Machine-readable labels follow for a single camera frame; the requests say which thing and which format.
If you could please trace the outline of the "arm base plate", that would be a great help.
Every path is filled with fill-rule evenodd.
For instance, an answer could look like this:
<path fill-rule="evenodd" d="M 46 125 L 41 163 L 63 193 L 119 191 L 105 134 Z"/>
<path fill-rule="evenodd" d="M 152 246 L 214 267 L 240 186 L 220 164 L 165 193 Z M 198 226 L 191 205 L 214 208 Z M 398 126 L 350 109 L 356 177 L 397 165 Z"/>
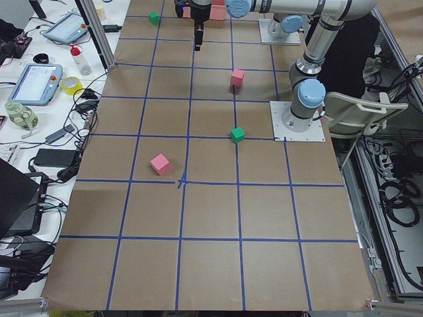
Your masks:
<path fill-rule="evenodd" d="M 274 19 L 260 18 L 258 23 L 261 44 L 283 46 L 299 46 L 301 44 L 298 31 L 284 32 L 282 25 Z"/>
<path fill-rule="evenodd" d="M 291 102 L 270 102 L 270 113 L 275 141 L 325 142 L 325 134 L 315 110 L 309 119 L 299 119 L 291 112 Z"/>

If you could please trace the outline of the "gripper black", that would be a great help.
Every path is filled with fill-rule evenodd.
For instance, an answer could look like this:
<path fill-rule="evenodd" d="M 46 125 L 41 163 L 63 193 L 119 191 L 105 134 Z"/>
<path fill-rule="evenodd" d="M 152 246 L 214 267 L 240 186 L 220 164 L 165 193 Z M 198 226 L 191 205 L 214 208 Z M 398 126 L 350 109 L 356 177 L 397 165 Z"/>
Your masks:
<path fill-rule="evenodd" d="M 211 13 L 211 0 L 190 0 L 190 16 L 195 21 L 194 23 L 194 51 L 201 50 L 203 36 L 204 36 L 204 23 L 210 19 Z"/>

